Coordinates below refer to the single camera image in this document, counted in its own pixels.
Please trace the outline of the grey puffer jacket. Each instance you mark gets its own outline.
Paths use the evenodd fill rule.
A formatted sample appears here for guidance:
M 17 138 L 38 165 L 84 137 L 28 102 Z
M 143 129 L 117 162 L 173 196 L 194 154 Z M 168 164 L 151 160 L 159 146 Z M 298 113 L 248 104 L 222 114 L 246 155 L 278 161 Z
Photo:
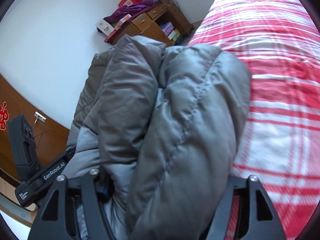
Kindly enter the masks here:
M 104 211 L 116 239 L 199 239 L 238 151 L 251 77 L 216 46 L 123 36 L 93 57 L 63 174 L 104 167 L 114 183 Z

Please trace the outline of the wooden door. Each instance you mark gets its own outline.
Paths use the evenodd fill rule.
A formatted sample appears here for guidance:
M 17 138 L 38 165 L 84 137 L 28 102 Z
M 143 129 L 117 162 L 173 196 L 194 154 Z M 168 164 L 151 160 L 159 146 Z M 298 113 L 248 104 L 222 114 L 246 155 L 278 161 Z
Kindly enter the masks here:
M 36 206 L 21 207 L 15 189 L 65 151 L 68 134 L 1 77 L 1 210 L 14 220 L 31 226 Z

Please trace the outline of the red plaid bed sheet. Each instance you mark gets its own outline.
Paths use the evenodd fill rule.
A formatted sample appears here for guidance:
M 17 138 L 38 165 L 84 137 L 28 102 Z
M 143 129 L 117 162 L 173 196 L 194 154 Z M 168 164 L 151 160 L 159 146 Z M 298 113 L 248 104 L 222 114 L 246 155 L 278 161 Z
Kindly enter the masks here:
M 258 176 L 295 239 L 319 202 L 319 32 L 299 0 L 214 0 L 191 38 L 198 43 L 252 73 L 232 174 Z

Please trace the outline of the white printed box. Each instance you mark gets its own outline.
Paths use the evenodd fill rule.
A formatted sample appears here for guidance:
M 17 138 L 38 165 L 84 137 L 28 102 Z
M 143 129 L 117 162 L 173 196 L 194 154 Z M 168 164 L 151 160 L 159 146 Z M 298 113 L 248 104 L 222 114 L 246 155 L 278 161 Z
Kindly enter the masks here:
M 105 34 L 106 36 L 112 36 L 116 30 L 115 28 L 110 25 L 106 20 L 104 20 L 103 18 L 100 19 L 96 24 L 95 24 L 96 28 L 101 31 L 103 34 Z

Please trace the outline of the purple cloth on desk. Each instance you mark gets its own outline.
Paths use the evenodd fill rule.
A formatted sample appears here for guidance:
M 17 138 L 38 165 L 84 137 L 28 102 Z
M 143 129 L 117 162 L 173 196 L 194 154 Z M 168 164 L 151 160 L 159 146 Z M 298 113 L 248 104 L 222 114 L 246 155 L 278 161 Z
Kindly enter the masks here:
M 154 3 L 154 0 L 143 0 L 142 2 L 136 3 L 129 7 L 126 5 L 122 5 L 112 15 L 106 16 L 104 20 L 108 23 L 118 22 L 127 14 L 134 16 L 137 13 L 143 11 L 144 9 L 151 7 Z

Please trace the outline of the red box on desk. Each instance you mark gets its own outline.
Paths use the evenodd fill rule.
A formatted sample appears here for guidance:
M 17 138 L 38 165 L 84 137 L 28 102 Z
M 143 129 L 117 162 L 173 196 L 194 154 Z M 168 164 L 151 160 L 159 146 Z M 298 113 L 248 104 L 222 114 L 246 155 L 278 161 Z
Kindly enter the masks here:
M 139 3 L 141 0 L 121 0 L 118 4 L 118 7 L 122 7 L 122 6 L 125 6 L 125 7 L 130 7 L 134 4 L 137 4 Z

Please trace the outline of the wooden desk cabinet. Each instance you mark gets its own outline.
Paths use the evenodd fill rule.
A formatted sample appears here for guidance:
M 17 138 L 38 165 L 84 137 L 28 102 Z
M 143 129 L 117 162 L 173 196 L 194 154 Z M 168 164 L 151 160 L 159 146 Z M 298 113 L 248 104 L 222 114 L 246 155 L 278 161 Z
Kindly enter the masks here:
M 179 38 L 189 35 L 193 30 L 193 25 L 187 20 L 174 0 L 158 0 L 129 18 L 110 38 L 105 38 L 105 42 L 114 45 L 127 34 L 129 36 L 146 36 L 172 46 L 175 41 L 169 38 L 163 29 L 167 23 L 171 24 L 170 31 L 180 34 Z

